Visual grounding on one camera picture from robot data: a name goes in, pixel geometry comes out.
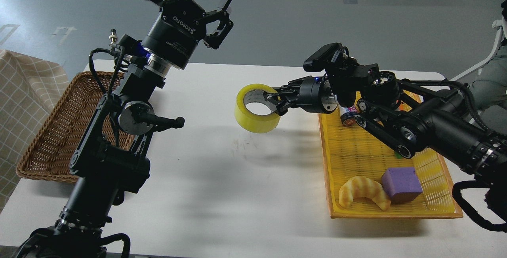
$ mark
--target beige fabric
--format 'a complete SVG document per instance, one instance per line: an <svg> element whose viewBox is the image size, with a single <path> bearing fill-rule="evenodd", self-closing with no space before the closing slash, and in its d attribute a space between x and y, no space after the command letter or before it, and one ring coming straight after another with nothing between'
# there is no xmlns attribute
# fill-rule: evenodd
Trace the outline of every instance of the beige fabric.
<svg viewBox="0 0 507 258"><path fill-rule="evenodd" d="M68 84L60 65L0 49L0 211L19 180L17 162Z"/></svg>

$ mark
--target brown woven basket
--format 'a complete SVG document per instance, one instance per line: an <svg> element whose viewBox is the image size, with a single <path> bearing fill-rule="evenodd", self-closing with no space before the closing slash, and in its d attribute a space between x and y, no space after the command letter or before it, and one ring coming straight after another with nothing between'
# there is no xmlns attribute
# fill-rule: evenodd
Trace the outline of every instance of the brown woven basket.
<svg viewBox="0 0 507 258"><path fill-rule="evenodd" d="M97 74L107 88L112 72ZM121 78L123 74L119 74L114 87L119 85ZM35 180L76 182L78 177L70 175L69 162L102 96L90 72L77 74L18 162L16 174ZM104 121L103 133L108 141L114 142L108 120ZM119 139L120 147L128 150L134 136L120 131Z"/></svg>

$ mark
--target tape roll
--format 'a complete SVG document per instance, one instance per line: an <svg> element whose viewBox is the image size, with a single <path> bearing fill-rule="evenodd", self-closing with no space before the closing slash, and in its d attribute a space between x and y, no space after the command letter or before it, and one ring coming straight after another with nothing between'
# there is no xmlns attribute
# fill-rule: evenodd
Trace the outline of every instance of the tape roll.
<svg viewBox="0 0 507 258"><path fill-rule="evenodd" d="M242 128L255 133L265 133L273 130L280 121L277 115L276 106L264 99L264 92L275 93L276 90L263 84L251 84L241 89L236 97L236 108L234 117ZM261 103L271 110L271 114L254 114L246 105L250 103Z"/></svg>

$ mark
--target person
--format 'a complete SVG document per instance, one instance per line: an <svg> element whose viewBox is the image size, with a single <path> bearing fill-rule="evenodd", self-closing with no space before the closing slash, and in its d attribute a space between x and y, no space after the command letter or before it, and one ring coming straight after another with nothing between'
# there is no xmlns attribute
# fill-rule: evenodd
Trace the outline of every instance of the person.
<svg viewBox="0 0 507 258"><path fill-rule="evenodd" d="M502 4L503 41L497 53L482 67L470 85L477 110L498 105L507 110L507 0Z"/></svg>

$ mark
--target cable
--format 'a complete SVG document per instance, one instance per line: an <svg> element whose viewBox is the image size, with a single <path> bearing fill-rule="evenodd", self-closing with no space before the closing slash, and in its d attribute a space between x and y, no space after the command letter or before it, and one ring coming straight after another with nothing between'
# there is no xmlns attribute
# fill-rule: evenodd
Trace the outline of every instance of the cable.
<svg viewBox="0 0 507 258"><path fill-rule="evenodd" d="M114 65L116 66L116 63L118 62L117 59L114 60ZM125 68L128 68L129 67L129 63L128 62L125 62L126 64L123 64L123 62L125 61L122 61L122 64L120 65L120 71L123 72L123 73L127 73L128 70L126 70Z"/></svg>
<svg viewBox="0 0 507 258"><path fill-rule="evenodd" d="M503 231L507 232L507 223L505 224L493 224L489 220L483 218L469 202L467 202L461 195L461 191L466 188L487 188L487 186L478 181L463 181L454 184L452 188L452 196L454 200L459 204L463 211L469 216L469 218L478 224L480 227L490 231Z"/></svg>
<svg viewBox="0 0 507 258"><path fill-rule="evenodd" d="M99 245L107 245L115 241L123 241L122 255L120 258L128 258L130 254L130 238L125 233L117 233L99 239Z"/></svg>
<svg viewBox="0 0 507 258"><path fill-rule="evenodd" d="M90 55L88 56L88 68L90 68L90 72L92 73L93 78L97 81L98 87L100 88L100 90L102 91L102 93L105 94L106 92L105 92L104 85L100 81L100 79L98 77L98 74L97 74L97 72L95 70L95 65L93 63L93 55L95 53L98 53L98 52L109 53L109 50L105 49L105 48L96 48L96 49L90 51Z"/></svg>
<svg viewBox="0 0 507 258"><path fill-rule="evenodd" d="M118 127L116 123L112 120L113 115L112 112L109 114L109 124L111 124L112 134L114 136L114 144L116 147L120 147L120 133L118 131Z"/></svg>
<svg viewBox="0 0 507 258"><path fill-rule="evenodd" d="M120 56L118 57L118 61L116 62L116 66L114 67L114 73L112 74L111 82L109 82L109 88L107 89L108 95L111 94L114 82L116 81L116 78L118 77L118 72L120 70L123 56L125 56L125 48L123 46L120 46Z"/></svg>
<svg viewBox="0 0 507 258"><path fill-rule="evenodd" d="M460 90L463 94L463 99L465 102L465 105L467 106L467 109L469 110L470 115L472 118L476 121L476 123L486 132L489 133L495 133L498 135L506 136L503 133L497 132L491 128L489 128L484 121L481 119L479 114L477 113L477 108L474 101L474 95L468 88L467 84L460 83L458 81L449 81L449 80L442 80L442 81L413 81L413 80L407 80L409 83L414 83L418 85L439 85L439 86L446 86L451 88L456 88Z"/></svg>

